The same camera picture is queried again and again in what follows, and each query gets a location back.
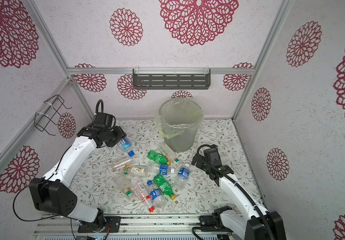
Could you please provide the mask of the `blue pink Fiji bottle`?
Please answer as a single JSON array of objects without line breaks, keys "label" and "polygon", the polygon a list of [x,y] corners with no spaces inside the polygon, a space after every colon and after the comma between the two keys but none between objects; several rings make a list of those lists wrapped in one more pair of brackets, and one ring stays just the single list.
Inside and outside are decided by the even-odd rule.
[{"label": "blue pink Fiji bottle", "polygon": [[133,157],[134,156],[134,152],[133,152],[133,145],[130,142],[130,140],[127,137],[122,138],[117,144],[116,146],[123,151],[124,153],[128,154],[129,157]]}]

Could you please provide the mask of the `clear bottle blue label white cap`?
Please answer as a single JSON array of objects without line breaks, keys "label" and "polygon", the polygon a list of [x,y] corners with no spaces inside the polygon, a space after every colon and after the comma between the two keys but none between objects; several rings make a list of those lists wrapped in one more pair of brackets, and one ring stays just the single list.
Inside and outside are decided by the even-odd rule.
[{"label": "clear bottle blue label white cap", "polygon": [[187,163],[181,164],[178,167],[178,173],[174,182],[174,189],[178,191],[184,189],[184,187],[188,183],[190,173],[190,165]]}]

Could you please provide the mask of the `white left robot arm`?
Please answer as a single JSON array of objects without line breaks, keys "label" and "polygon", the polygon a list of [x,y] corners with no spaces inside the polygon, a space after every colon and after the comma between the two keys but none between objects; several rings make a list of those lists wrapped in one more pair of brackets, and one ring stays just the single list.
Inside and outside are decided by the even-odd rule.
[{"label": "white left robot arm", "polygon": [[106,225],[103,211],[80,202],[69,187],[82,163],[95,149],[112,148],[125,136],[113,115],[96,113],[92,123],[77,133],[59,162],[43,177],[30,182],[35,209],[78,220],[92,232],[102,231]]}]

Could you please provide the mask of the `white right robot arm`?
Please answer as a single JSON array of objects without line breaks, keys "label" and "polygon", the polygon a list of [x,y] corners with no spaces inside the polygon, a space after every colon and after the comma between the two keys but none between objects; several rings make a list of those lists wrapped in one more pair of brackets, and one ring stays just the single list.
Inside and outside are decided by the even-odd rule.
[{"label": "white right robot arm", "polygon": [[200,216],[201,225],[192,233],[223,232],[234,234],[241,240],[285,240],[284,221],[277,212],[270,212],[259,204],[240,184],[234,171],[223,165],[216,145],[201,145],[193,157],[192,165],[203,170],[233,201],[240,214],[229,206],[215,209],[210,216]]}]

